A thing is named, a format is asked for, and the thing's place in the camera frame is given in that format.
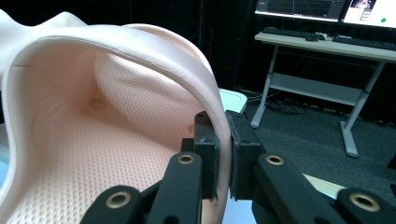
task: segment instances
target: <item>desk leg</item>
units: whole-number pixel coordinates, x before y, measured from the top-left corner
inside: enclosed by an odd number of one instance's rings
[[[278,45],[275,45],[273,57],[271,59],[270,69],[268,71],[267,79],[265,80],[264,90],[262,91],[262,100],[260,102],[259,107],[257,108],[256,114],[254,114],[253,120],[250,122],[250,126],[254,129],[258,129],[260,122],[262,121],[262,115],[265,111],[265,101],[267,99],[268,90],[270,89],[271,78],[274,71],[274,65],[277,55],[277,50],[279,49]]]
[[[349,157],[352,158],[357,158],[358,157],[358,150],[356,149],[355,142],[353,141],[353,136],[352,136],[352,126],[355,123],[356,119],[358,118],[359,113],[361,112],[361,109],[363,108],[364,104],[367,101],[367,98],[370,95],[370,92],[376,82],[376,80],[379,77],[379,74],[381,74],[382,69],[385,66],[385,62],[378,62],[374,72],[372,73],[366,87],[364,88],[364,91],[361,93],[361,96],[358,98],[357,103],[355,104],[355,107],[352,110],[352,113],[349,115],[349,118],[347,122],[341,121],[341,132],[344,137],[344,144],[346,146],[346,154]]]

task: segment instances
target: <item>desk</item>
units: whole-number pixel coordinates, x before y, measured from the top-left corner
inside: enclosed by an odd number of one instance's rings
[[[303,38],[290,37],[283,35],[268,35],[259,33],[255,36],[265,44],[275,45],[272,61],[268,71],[268,76],[265,81],[264,90],[262,92],[261,103],[254,115],[250,125],[252,128],[258,128],[262,120],[262,115],[265,111],[265,101],[267,98],[268,90],[270,88],[281,91],[289,91],[301,95],[311,96],[322,100],[332,101],[344,105],[353,106],[352,113],[349,115],[347,121],[341,121],[341,132],[344,137],[346,146],[346,154],[350,157],[358,157],[358,150],[356,149],[353,140],[351,128],[358,117],[361,109],[364,106],[370,92],[381,74],[382,69],[387,62],[396,62],[396,52],[385,49],[372,49],[360,46],[353,46],[341,43],[335,43],[331,40],[309,42]],[[274,65],[276,62],[276,55],[279,46],[289,48],[307,49],[318,52],[344,55],[355,58],[364,58],[377,61],[377,65],[371,74],[366,86],[363,90],[349,88],[345,86],[324,83],[300,77],[285,76],[279,73],[274,73]]]

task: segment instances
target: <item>dark background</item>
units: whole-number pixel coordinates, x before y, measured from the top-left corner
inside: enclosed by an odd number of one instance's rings
[[[2,0],[0,8],[15,21],[37,25],[62,11],[88,24],[150,23],[172,30],[194,43],[210,61],[221,88],[261,92],[273,47],[254,40],[263,27],[294,29],[395,42],[396,31],[343,24],[281,20],[254,15],[255,0]],[[275,71],[363,88],[375,62],[281,48]],[[396,65],[387,63],[361,117],[396,123]],[[278,99],[349,113],[339,105],[292,93]]]

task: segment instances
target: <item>computer mouse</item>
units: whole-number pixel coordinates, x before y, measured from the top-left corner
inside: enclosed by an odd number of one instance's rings
[[[306,41],[310,41],[310,42],[315,42],[315,41],[319,41],[319,37],[318,36],[307,36],[305,38]]]

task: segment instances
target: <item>computer monitor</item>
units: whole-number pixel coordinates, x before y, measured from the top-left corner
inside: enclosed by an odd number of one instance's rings
[[[258,0],[257,15],[338,22],[347,0]]]
[[[344,23],[396,28],[396,0],[348,0]]]

